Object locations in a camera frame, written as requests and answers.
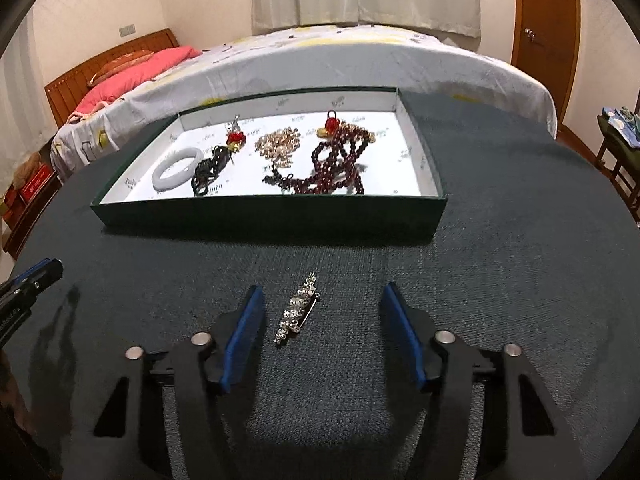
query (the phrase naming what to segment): blue cloth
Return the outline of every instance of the blue cloth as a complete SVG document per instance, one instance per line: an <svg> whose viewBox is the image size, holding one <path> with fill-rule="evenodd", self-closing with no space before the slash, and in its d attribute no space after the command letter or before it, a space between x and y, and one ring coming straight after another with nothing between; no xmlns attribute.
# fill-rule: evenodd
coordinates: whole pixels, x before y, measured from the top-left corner
<svg viewBox="0 0 640 480"><path fill-rule="evenodd" d="M602 113L609 117L609 124L620 133L630 147L635 150L640 148L640 135L636 131L635 125L627 123L615 108L603 108ZM623 126L620 127L620 124L616 124L617 121L614 121L614 119L622 121Z"/></svg>

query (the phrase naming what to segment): dark red beaded necklace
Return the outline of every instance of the dark red beaded necklace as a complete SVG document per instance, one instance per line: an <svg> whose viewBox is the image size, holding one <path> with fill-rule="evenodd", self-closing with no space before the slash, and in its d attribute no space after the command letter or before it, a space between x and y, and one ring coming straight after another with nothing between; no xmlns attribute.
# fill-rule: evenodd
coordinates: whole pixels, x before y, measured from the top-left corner
<svg viewBox="0 0 640 480"><path fill-rule="evenodd" d="M273 168L273 175L266 176L263 181L281 189L293 189L297 194L327 194L343 187L353 186L356 194L364 193L364 186L360 178L360 173L356 168L356 160L362 155L365 148L372 139L372 133L355 124L340 123L335 129L330 140L320 142L311 154L311 161L314 164L315 173L308 178L293 178L290 173L283 177L276 167ZM329 149L327 158L320 162L320 153ZM344 178L336 180L337 176L344 173Z"/></svg>

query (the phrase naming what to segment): wall outlet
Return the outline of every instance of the wall outlet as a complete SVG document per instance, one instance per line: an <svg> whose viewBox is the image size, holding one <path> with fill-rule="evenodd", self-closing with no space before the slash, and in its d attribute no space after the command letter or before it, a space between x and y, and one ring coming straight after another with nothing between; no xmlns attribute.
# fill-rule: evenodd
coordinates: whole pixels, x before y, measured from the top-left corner
<svg viewBox="0 0 640 480"><path fill-rule="evenodd" d="M124 38L125 36L130 36L131 34L135 34L136 33L136 26L135 25L127 25L126 27L122 27L120 29L120 37Z"/></svg>

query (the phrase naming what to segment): orange pillow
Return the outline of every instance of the orange pillow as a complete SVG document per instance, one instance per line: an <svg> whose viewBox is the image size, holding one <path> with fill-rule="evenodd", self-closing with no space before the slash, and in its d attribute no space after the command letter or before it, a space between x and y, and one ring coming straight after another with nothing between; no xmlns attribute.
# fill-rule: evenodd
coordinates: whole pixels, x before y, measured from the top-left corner
<svg viewBox="0 0 640 480"><path fill-rule="evenodd" d="M96 85L99 85L101 82L107 80L112 75L116 75L123 70L126 70L130 66L135 66L140 63L144 63L145 61L151 59L153 56L153 52L150 50L139 50L137 52L130 52L129 54L125 54L124 56L120 56L113 61L108 62L105 66L103 66L95 75L91 78L86 85L89 88L93 88Z"/></svg>

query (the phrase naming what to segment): wooden headboard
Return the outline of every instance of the wooden headboard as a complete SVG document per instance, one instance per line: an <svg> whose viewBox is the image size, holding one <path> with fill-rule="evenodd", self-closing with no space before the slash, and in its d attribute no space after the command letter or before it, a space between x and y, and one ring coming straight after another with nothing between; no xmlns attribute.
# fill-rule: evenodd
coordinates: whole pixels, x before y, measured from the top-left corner
<svg viewBox="0 0 640 480"><path fill-rule="evenodd" d="M87 82L91 81L94 74L106 63L129 52L137 50L158 52L173 46L179 46L178 42L171 30L166 28L165 30L127 41L127 43L98 54L98 56L79 64L46 85L44 90L47 93L49 106L51 106L51 111L58 127L66 122L66 118L76 109L82 98L88 94L90 89L86 85Z"/></svg>

